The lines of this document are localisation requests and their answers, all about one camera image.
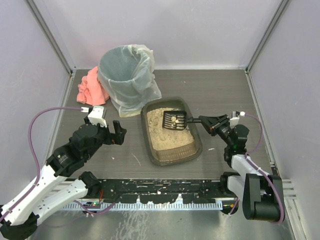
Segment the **black slotted litter scoop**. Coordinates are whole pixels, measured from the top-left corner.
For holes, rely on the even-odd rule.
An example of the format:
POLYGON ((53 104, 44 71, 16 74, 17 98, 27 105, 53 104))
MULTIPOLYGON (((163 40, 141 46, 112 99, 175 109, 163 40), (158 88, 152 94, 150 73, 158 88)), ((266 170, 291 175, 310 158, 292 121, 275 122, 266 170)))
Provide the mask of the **black slotted litter scoop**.
POLYGON ((199 118, 188 117, 183 110, 166 110, 162 116, 162 128, 172 131, 182 131, 188 124, 201 124, 199 118))

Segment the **dark translucent litter box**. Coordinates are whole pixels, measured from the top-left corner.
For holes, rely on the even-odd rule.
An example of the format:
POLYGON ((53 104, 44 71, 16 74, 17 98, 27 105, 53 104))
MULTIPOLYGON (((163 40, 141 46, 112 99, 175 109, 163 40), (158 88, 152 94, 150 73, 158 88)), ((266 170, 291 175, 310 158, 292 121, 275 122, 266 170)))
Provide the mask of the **dark translucent litter box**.
POLYGON ((184 130, 162 127, 165 111, 182 110, 191 114, 180 97, 167 97, 148 102, 140 112, 146 150, 151 162, 158 166, 180 164, 200 156, 203 145, 195 124, 184 130))

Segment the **bin with plastic liner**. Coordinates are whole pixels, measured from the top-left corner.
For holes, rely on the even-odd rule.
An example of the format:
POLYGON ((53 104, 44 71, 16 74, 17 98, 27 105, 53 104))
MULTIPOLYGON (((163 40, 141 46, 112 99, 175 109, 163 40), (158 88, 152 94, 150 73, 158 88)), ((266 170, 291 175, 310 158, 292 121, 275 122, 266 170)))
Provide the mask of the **bin with plastic liner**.
POLYGON ((154 53, 143 44, 118 46, 101 57, 97 78, 121 118, 136 116, 162 98, 154 70, 154 53))

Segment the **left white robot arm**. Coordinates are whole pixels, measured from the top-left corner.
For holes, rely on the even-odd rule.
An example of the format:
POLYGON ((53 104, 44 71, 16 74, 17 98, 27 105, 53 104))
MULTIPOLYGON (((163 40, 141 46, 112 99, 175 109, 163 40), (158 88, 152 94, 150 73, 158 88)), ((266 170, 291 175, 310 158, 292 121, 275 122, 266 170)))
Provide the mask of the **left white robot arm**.
POLYGON ((13 200, 0 207, 0 232, 8 240, 25 240, 38 226, 63 205, 101 191, 100 181, 90 171, 59 192, 52 189, 82 168, 102 145, 122 145, 127 130, 113 121, 114 133, 107 126, 83 124, 69 142, 57 148, 46 160, 39 176, 13 200))

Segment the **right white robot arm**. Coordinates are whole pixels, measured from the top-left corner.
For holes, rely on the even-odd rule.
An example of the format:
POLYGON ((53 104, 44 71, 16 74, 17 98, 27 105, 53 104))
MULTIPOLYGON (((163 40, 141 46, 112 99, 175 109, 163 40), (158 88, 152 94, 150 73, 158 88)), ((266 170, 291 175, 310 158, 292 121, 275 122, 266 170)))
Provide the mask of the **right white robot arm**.
POLYGON ((201 115, 199 121, 211 136, 219 136, 226 143, 223 158, 235 173, 222 175, 223 188, 242 202, 245 218, 281 224, 285 220, 282 179, 252 161, 246 148, 250 130, 232 123, 227 115, 201 115))

